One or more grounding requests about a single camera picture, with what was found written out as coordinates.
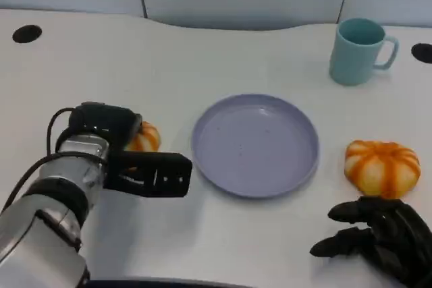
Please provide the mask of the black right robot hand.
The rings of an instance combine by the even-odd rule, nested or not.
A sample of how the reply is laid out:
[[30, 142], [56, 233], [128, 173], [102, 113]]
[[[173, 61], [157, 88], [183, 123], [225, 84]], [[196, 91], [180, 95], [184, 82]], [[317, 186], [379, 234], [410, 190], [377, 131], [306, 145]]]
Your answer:
[[317, 242], [310, 254], [319, 258], [360, 255], [405, 287], [431, 286], [431, 230], [400, 199], [363, 196], [335, 205], [328, 217], [351, 227]]

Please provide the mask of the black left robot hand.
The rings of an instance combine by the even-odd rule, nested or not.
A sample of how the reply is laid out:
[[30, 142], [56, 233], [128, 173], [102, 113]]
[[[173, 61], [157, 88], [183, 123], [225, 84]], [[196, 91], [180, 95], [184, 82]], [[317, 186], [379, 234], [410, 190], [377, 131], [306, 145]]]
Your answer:
[[124, 149], [138, 133], [141, 114], [130, 109], [85, 102], [70, 115], [68, 129], [75, 134], [94, 134], [105, 139], [114, 150]]

